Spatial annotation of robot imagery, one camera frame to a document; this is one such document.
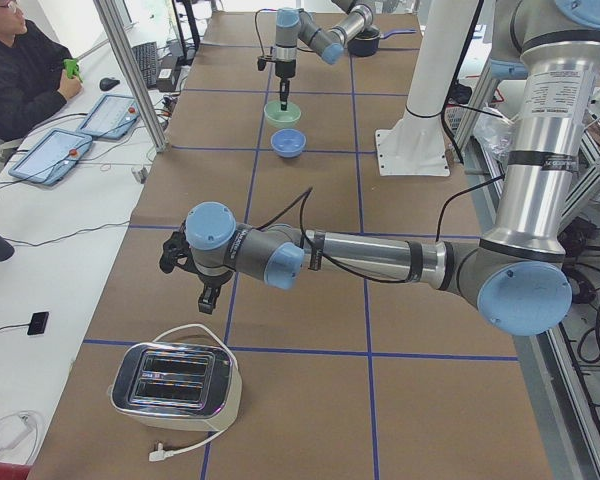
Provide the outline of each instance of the blue bowl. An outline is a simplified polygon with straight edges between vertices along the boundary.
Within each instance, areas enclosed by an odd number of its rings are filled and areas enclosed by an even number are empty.
[[[282,158],[297,157],[304,150],[306,143],[304,134],[293,128],[278,130],[271,136],[271,146]]]

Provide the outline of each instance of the robotic arm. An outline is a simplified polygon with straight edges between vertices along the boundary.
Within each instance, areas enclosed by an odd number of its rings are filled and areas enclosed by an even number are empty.
[[[182,267],[186,258],[205,284],[200,304],[207,313],[217,284],[232,271],[290,288],[302,265],[319,270],[324,256],[357,273],[460,295],[513,335],[559,323],[571,287],[560,270],[565,252],[557,234],[600,69],[600,0],[500,0],[496,19],[492,57],[520,60],[528,79],[495,227],[478,244],[425,245],[285,225],[255,229],[237,223],[223,205],[203,203],[165,244],[163,270]]]
[[[289,79],[296,75],[298,39],[317,53],[320,58],[333,65],[344,53],[344,46],[358,33],[373,23],[373,10],[360,0],[332,0],[347,13],[340,23],[323,30],[311,15],[302,9],[281,8],[276,17],[276,41],[272,55],[258,57],[258,70],[263,71],[267,62],[275,64],[275,73],[280,78],[280,105],[287,110]]]

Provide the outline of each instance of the green object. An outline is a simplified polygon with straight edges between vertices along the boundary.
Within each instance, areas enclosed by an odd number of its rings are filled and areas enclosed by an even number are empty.
[[[279,100],[272,100],[264,106],[264,118],[276,128],[293,127],[300,120],[301,114],[300,107],[292,102],[287,102],[286,110],[282,110]]]
[[[80,66],[78,65],[78,60],[75,58],[65,58],[63,63],[64,69],[67,71],[67,77],[78,77],[78,80],[82,81],[82,78],[80,77]]]

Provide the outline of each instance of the computer mouse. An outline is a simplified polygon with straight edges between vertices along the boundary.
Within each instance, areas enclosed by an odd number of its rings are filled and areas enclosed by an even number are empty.
[[[108,92],[113,87],[119,84],[120,80],[118,80],[117,78],[104,77],[102,80],[100,80],[100,90],[102,90],[103,92]]]

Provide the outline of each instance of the tablet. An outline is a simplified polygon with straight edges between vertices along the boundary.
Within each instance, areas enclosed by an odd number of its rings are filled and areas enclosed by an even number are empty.
[[[31,183],[53,185],[64,178],[92,144],[89,135],[54,128],[9,169],[9,175]]]
[[[138,120],[133,97],[105,94],[91,109],[76,131],[95,138],[117,140]]]

